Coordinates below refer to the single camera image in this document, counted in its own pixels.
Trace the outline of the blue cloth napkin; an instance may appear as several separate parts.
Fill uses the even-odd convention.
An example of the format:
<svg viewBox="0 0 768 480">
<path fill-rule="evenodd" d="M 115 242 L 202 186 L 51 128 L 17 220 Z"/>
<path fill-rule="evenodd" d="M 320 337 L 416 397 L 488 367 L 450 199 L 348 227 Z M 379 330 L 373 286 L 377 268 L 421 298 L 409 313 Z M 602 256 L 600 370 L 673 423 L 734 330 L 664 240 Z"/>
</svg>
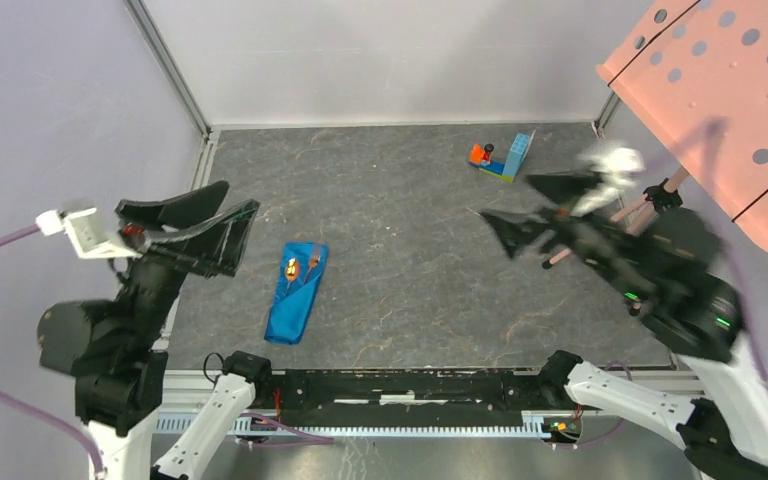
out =
<svg viewBox="0 0 768 480">
<path fill-rule="evenodd" d="M 318 242 L 287 242 L 283 247 L 279 274 L 264 333 L 264 339 L 268 343 L 296 345 L 304 335 L 329 254 L 328 245 L 320 243 L 323 245 L 321 261 L 312 272 L 309 281 L 303 284 L 308 256 L 314 243 Z M 300 272 L 289 294 L 285 296 L 283 270 L 286 262 L 292 257 L 298 259 Z"/>
</svg>

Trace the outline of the iridescent spoon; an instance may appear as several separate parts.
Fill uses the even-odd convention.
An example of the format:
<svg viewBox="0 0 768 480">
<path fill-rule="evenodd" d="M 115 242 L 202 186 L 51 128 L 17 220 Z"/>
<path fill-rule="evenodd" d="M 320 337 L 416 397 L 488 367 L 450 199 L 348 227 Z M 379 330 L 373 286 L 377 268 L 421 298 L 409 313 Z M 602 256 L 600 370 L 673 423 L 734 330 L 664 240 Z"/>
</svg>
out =
<svg viewBox="0 0 768 480">
<path fill-rule="evenodd" d="M 283 276 L 285 280 L 284 295 L 287 296 L 292 288 L 294 282 L 298 279 L 300 272 L 299 261 L 297 258 L 290 258 L 283 270 Z"/>
</svg>

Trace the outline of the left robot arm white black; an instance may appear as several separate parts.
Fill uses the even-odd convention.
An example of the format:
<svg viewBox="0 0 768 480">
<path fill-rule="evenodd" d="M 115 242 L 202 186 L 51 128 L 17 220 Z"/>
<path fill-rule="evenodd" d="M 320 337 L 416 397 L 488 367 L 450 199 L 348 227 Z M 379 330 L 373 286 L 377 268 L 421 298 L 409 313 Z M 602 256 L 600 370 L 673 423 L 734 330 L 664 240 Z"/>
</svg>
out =
<svg viewBox="0 0 768 480">
<path fill-rule="evenodd" d="M 37 327 L 41 365 L 75 381 L 76 415 L 99 447 L 98 479 L 199 479 L 237 418 L 273 397 L 269 360 L 234 352 L 177 442 L 151 456 L 168 363 L 162 329 L 188 275 L 235 275 L 259 210 L 252 199 L 225 207 L 228 190 L 217 181 L 165 200 L 123 200 L 114 229 L 93 206 L 36 220 L 82 259 L 126 263 L 115 298 L 57 303 Z"/>
</svg>

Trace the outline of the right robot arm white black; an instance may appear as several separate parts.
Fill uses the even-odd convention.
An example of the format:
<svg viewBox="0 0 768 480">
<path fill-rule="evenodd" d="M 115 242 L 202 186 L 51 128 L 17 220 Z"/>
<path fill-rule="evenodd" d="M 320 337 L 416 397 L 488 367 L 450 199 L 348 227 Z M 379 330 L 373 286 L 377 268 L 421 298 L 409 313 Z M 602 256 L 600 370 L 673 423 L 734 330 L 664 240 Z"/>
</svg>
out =
<svg viewBox="0 0 768 480">
<path fill-rule="evenodd" d="M 531 213 L 485 209 L 509 257 L 539 237 L 562 245 L 629 303 L 641 324 L 693 371 L 699 397 L 668 394 L 618 378 L 582 357 L 557 351 L 541 368 L 537 392 L 551 408 L 570 401 L 660 435 L 713 479 L 768 479 L 768 375 L 753 355 L 741 296 L 709 272 L 720 238 L 693 210 L 674 205 L 639 234 L 574 203 L 602 182 L 596 173 L 535 174 L 528 183 L 549 205 Z"/>
</svg>

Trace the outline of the toy brick set colourful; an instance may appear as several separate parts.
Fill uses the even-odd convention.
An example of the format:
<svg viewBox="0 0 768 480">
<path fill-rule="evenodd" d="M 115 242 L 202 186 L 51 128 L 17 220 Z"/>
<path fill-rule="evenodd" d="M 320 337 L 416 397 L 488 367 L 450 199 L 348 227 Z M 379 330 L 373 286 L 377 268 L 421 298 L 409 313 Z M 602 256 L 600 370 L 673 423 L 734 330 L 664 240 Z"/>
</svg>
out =
<svg viewBox="0 0 768 480">
<path fill-rule="evenodd" d="M 506 156 L 501 159 L 494 157 L 494 144 L 474 144 L 468 155 L 467 163 L 481 172 L 504 182 L 513 183 L 531 148 L 535 133 L 535 130 L 528 134 L 518 133 Z"/>
</svg>

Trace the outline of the pink perforated music stand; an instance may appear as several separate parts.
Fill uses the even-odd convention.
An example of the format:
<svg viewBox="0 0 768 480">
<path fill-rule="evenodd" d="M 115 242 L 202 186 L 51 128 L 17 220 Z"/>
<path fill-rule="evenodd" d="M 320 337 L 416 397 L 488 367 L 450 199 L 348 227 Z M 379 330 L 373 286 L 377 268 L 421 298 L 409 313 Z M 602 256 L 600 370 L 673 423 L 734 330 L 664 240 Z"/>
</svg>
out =
<svg viewBox="0 0 768 480">
<path fill-rule="evenodd" d="M 655 1 L 597 71 L 768 253 L 768 1 Z"/>
</svg>

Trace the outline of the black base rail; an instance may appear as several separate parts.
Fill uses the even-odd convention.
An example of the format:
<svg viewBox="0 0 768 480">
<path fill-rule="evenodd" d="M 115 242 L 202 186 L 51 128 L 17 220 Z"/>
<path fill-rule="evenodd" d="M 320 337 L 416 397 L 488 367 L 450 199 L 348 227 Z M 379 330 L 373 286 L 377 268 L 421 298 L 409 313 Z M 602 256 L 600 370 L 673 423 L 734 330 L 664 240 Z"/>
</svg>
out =
<svg viewBox="0 0 768 480">
<path fill-rule="evenodd" d="M 239 443 L 527 438 L 572 444 L 586 408 L 532 370 L 298 370 L 222 375 L 201 408 Z"/>
</svg>

